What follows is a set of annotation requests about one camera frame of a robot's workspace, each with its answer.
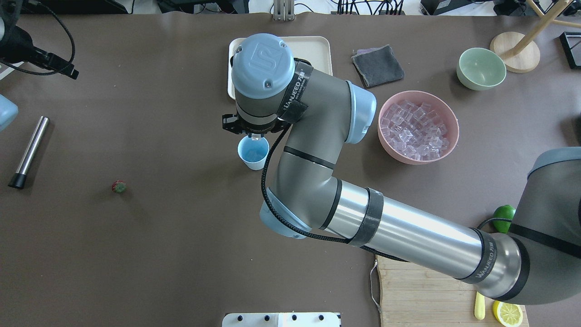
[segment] lemon slice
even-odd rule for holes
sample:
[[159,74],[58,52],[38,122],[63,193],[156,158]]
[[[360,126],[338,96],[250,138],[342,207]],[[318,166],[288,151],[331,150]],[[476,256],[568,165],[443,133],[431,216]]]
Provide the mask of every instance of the lemon slice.
[[494,301],[494,304],[492,304],[492,312],[494,312],[496,320],[503,324],[503,326],[517,327],[522,324],[522,310],[516,304]]

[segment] dark towel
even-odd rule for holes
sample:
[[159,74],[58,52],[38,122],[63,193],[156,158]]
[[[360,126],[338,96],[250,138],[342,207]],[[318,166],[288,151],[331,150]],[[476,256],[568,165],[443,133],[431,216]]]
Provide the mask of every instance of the dark towel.
[[398,81],[405,76],[389,45],[382,48],[357,50],[357,54],[352,59],[368,88]]

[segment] wooden cutting board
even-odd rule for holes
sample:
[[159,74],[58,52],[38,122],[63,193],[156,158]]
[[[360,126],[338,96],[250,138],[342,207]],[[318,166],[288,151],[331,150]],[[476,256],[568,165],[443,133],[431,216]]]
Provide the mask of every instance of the wooden cutting board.
[[[382,327],[502,327],[486,298],[486,317],[474,317],[475,288],[442,273],[377,257]],[[528,327],[525,306],[522,327]]]

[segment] yellow knife handle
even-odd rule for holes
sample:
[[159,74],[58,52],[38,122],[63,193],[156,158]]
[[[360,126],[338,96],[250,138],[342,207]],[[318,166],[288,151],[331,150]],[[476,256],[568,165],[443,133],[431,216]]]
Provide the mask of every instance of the yellow knife handle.
[[484,304],[484,295],[476,292],[476,301],[474,302],[474,316],[478,320],[484,319],[486,315],[486,306]]

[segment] silver arm tube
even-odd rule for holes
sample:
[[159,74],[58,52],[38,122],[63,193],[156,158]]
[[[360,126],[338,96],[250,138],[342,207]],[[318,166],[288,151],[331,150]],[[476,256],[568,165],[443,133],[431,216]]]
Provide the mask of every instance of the silver arm tube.
[[[326,230],[351,239],[363,223],[369,196],[366,189],[342,184],[339,204]],[[516,243],[504,234],[492,236],[493,252],[484,251],[479,234],[487,236],[383,197],[381,221],[367,246],[474,283],[485,296],[500,297],[517,282],[521,253]],[[490,255],[495,253],[494,262],[488,264]],[[478,274],[485,269],[487,275],[478,279]]]

